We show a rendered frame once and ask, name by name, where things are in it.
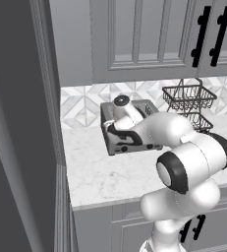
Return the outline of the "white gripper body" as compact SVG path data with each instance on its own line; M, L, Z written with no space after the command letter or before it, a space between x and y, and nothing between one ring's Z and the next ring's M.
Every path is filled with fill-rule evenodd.
M107 120L107 121L103 122L102 125L103 125L103 127L104 127L105 132L108 131L108 127L109 127L110 125L114 124L114 122L115 122L114 119Z

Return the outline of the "dark grey toaster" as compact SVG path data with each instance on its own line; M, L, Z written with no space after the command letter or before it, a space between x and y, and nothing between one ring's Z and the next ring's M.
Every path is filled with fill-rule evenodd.
M156 113L158 109L149 99L138 99L133 101L134 107L142 114L143 117L147 117L152 113ZM104 142L107 148L107 152L110 156L115 156L123 153L143 152L148 150L162 150L161 145L157 145L155 142L148 144L142 144L134 146L130 143L123 142L123 136L117 139L117 143L113 143L107 136L103 123L108 120L113 120L113 103L103 102L100 104L100 118L101 118L101 131L104 138Z

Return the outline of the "grey tall cabinet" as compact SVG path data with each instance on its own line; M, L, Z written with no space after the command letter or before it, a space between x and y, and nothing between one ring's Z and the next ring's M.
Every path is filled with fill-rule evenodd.
M0 0L0 159L31 252L73 252L50 0Z

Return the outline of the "grey base cupboard door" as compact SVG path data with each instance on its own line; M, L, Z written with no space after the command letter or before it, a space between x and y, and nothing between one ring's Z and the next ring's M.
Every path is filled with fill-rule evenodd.
M205 222L194 240L193 228L199 223L197 217L191 222L183 247L187 252L227 252L227 204L219 204L205 215Z
M140 252L151 237L153 222L145 218L131 218L112 222L111 252Z

